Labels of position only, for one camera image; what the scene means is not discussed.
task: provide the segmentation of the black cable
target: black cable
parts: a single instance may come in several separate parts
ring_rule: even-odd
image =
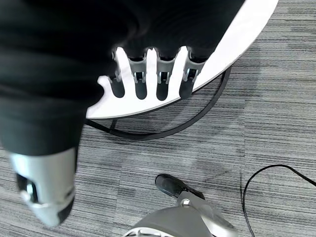
[[[159,139],[159,138],[173,135],[177,132],[180,132],[180,131],[188,128],[189,126],[191,126],[192,124],[194,124],[195,122],[200,120],[205,114],[207,114],[207,112],[210,111],[210,109],[216,104],[217,100],[219,99],[219,97],[223,93],[225,86],[228,82],[230,73],[231,73],[231,66],[229,68],[227,68],[226,71],[224,71],[222,73],[221,82],[220,82],[218,90],[216,91],[216,94],[213,96],[213,98],[210,100],[210,102],[204,107],[203,110],[201,110],[196,116],[194,116],[189,121],[185,122],[184,124],[182,124],[178,127],[173,128],[173,129],[170,129],[170,130],[167,130],[164,132],[159,132],[159,133],[137,134],[137,133],[131,133],[131,132],[124,132],[124,131],[121,131],[121,130],[118,130],[115,128],[110,129],[110,128],[105,127],[105,126],[103,126],[97,122],[94,122],[90,119],[87,119],[85,124],[89,125],[91,127],[94,127],[96,129],[99,129],[101,131],[107,132],[109,134],[112,134],[112,135],[115,135],[118,137],[127,138],[127,139],[132,139],[132,140],[142,140],[142,141],[153,140],[153,139]]]
[[[251,228],[251,225],[249,223],[249,220],[248,220],[248,215],[247,215],[247,211],[246,211],[246,206],[245,206],[245,202],[246,202],[246,191],[247,191],[247,188],[248,188],[248,185],[250,183],[250,181],[257,175],[259,174],[261,171],[264,171],[265,169],[268,169],[268,168],[272,168],[272,167],[285,167],[285,168],[288,168],[290,170],[292,170],[295,174],[297,174],[298,176],[300,176],[302,179],[308,181],[310,184],[313,184],[315,187],[316,187],[316,182],[309,179],[308,177],[306,177],[305,175],[301,174],[300,172],[296,171],[294,168],[292,168],[291,166],[288,166],[288,165],[285,165],[285,164],[273,164],[273,165],[269,165],[269,166],[266,166],[260,170],[258,170],[256,173],[254,173],[250,179],[248,180],[244,190],[243,190],[243,195],[242,195],[242,210],[243,210],[243,214],[245,216],[245,219],[246,219],[246,222],[247,222],[247,226],[249,228],[249,231],[252,235],[252,237],[255,237],[255,234],[253,233],[253,230]],[[241,187],[241,182],[240,182],[240,195],[242,194],[242,187]]]

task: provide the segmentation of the black metal ring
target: black metal ring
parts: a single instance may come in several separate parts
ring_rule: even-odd
[[[195,122],[197,122],[198,120],[200,120],[205,114],[207,114],[207,112],[210,111],[210,109],[212,109],[212,107],[216,104],[217,100],[219,99],[219,97],[221,96],[221,94],[223,93],[225,86],[228,82],[230,73],[231,73],[231,66],[229,68],[227,68],[223,73],[222,73],[222,77],[221,77],[221,83],[219,85],[219,88],[216,91],[216,94],[213,96],[213,98],[208,102],[208,104],[204,107],[203,110],[201,110],[196,116],[194,116],[192,119],[190,119],[189,121],[185,122],[184,124],[175,127],[173,129],[164,131],[164,132],[159,132],[159,133],[143,133],[143,134],[139,134],[139,133],[131,133],[131,132],[124,132],[118,129],[111,129],[108,127],[105,127],[97,122],[94,122],[90,119],[86,120],[86,125],[89,125],[91,127],[94,127],[96,129],[99,129],[101,131],[107,132],[109,134],[118,136],[118,137],[123,137],[123,138],[127,138],[127,139],[132,139],[132,140],[153,140],[153,139],[159,139],[159,138],[163,138],[163,137],[167,137],[170,135],[173,135],[177,132],[180,132],[188,127],[190,127],[192,124],[194,124]]]

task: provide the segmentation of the floor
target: floor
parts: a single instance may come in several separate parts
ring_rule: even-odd
[[[0,147],[1,237],[119,237],[146,214],[174,205],[154,186],[169,173],[202,191],[249,237],[240,204],[258,169],[288,164],[316,180],[316,2],[281,0],[258,39],[234,64],[216,106],[188,129],[154,141],[130,141],[86,126],[76,202],[57,228],[41,224],[17,194]],[[218,79],[161,111],[119,120],[126,131],[164,130],[196,114]],[[316,236],[316,188],[273,168],[249,186],[246,207],[256,237]]]

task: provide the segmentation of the gray carpet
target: gray carpet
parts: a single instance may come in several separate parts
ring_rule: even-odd
[[[281,0],[258,39],[234,64],[216,106],[170,137],[129,141],[86,126],[71,216],[41,224],[22,203],[0,149],[0,236],[119,237],[146,214],[175,201],[154,186],[175,175],[249,237],[240,204],[258,169],[283,163],[316,180],[316,1]],[[164,130],[191,118],[218,80],[190,100],[118,121],[124,130]],[[315,237],[316,188],[285,168],[266,170],[249,186],[246,206],[256,237]]]

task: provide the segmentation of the black fabric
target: black fabric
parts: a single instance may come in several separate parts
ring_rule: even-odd
[[[181,46],[189,46],[196,56],[208,58],[243,3],[244,0],[152,1],[148,32],[123,47],[128,56],[154,46],[164,57],[172,57]]]
[[[77,146],[87,108],[103,95],[98,77],[116,69],[113,48],[155,46],[174,54],[188,45],[209,55],[242,3],[1,0],[3,146],[25,155]]]

